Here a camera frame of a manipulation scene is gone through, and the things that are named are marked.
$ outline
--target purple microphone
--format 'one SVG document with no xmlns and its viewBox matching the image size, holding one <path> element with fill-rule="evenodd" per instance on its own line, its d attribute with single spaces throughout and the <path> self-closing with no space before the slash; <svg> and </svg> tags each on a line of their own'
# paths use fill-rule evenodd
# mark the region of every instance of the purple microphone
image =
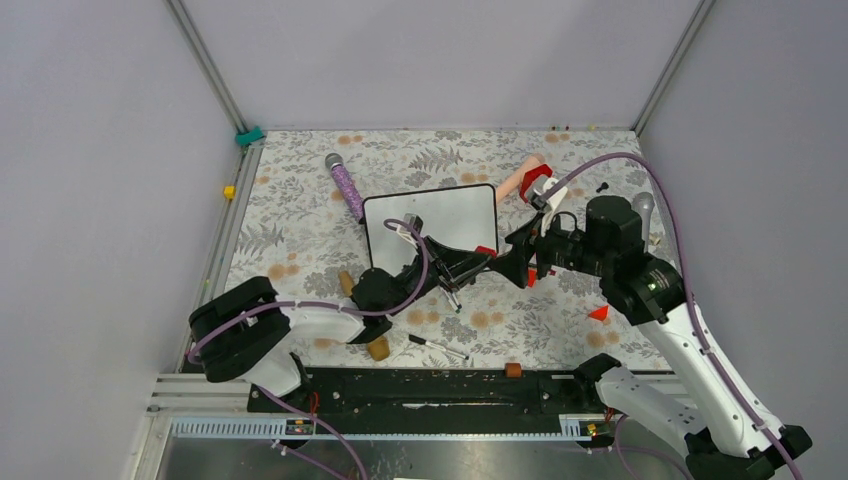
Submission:
<svg viewBox="0 0 848 480">
<path fill-rule="evenodd" d="M 356 191 L 356 186 L 353 185 L 353 179 L 350 178 L 350 173 L 344 168 L 342 156 L 338 153 L 331 153 L 324 159 L 324 164 L 327 165 L 327 169 L 330 170 L 330 176 L 333 177 L 336 186 L 342 192 L 342 196 L 347 203 L 347 208 L 350 209 L 353 218 L 356 219 L 357 223 L 362 223 L 362 219 L 365 216 L 365 211 L 362 209 L 362 197 Z"/>
</svg>

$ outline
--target floral tablecloth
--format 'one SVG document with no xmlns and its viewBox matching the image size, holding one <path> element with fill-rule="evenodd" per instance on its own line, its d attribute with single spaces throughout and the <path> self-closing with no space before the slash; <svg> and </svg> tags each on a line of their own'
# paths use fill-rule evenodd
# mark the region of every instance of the floral tablecloth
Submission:
<svg viewBox="0 0 848 480">
<path fill-rule="evenodd" d="M 324 157 L 343 158 L 360 194 L 381 195 L 474 183 L 498 185 L 534 152 L 555 175 L 605 153 L 640 153 L 632 132 L 545 131 L 279 131 L 269 132 L 227 277 L 232 288 L 255 275 L 268 276 L 283 296 L 343 297 L 338 272 L 357 278 L 369 265 L 364 228 L 358 225 L 324 166 Z M 612 160 L 588 170 L 569 185 L 568 209 L 583 225 L 586 202 L 606 182 L 604 194 L 632 198 L 651 191 L 635 163 Z M 513 193 L 498 205 L 505 235 L 533 216 Z M 652 251 L 671 259 L 658 212 Z M 567 369 L 606 352 L 631 369 L 668 370 L 668 364 L 624 317 L 610 309 L 606 321 L 587 314 L 605 305 L 597 279 L 558 272 L 526 290 L 492 273 L 460 294 L 454 313 L 438 291 L 393 317 L 387 334 L 391 356 L 374 362 L 364 346 L 325 339 L 297 341 L 306 365 L 349 367 Z M 468 353 L 471 360 L 413 344 L 414 333 Z"/>
</svg>

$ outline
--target gray wall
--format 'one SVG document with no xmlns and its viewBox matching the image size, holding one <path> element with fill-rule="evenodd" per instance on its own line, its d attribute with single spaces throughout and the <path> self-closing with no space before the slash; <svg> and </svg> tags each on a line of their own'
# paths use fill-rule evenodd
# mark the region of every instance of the gray wall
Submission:
<svg viewBox="0 0 848 480">
<path fill-rule="evenodd" d="M 697 0 L 186 0 L 263 128 L 629 127 Z"/>
<path fill-rule="evenodd" d="M 233 131 L 162 2 L 3 2 L 0 78 L 0 477 L 112 480 L 176 359 Z"/>
<path fill-rule="evenodd" d="M 815 479 L 845 469 L 846 23 L 835 0 L 718 2 L 642 138 L 713 333 L 812 435 Z"/>
</svg>

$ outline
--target green clamp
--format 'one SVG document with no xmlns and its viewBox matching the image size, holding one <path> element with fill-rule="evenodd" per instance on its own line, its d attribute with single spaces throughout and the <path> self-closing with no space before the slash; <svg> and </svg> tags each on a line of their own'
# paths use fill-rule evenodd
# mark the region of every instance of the green clamp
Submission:
<svg viewBox="0 0 848 480">
<path fill-rule="evenodd" d="M 251 143 L 259 140 L 260 138 L 263 138 L 264 136 L 265 134 L 262 133 L 261 128 L 254 127 L 253 130 L 247 133 L 240 133 L 236 135 L 236 143 L 240 147 L 246 147 L 247 145 L 250 145 Z"/>
</svg>

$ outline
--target red triangle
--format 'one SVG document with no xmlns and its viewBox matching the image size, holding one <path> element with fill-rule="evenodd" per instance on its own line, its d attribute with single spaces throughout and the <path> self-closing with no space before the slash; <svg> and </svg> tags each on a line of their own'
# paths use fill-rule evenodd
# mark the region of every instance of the red triangle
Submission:
<svg viewBox="0 0 848 480">
<path fill-rule="evenodd" d="M 609 305 L 604 305 L 603 307 L 595 310 L 594 312 L 589 313 L 589 318 L 594 318 L 595 320 L 603 322 L 607 319 L 607 315 L 609 314 Z"/>
</svg>

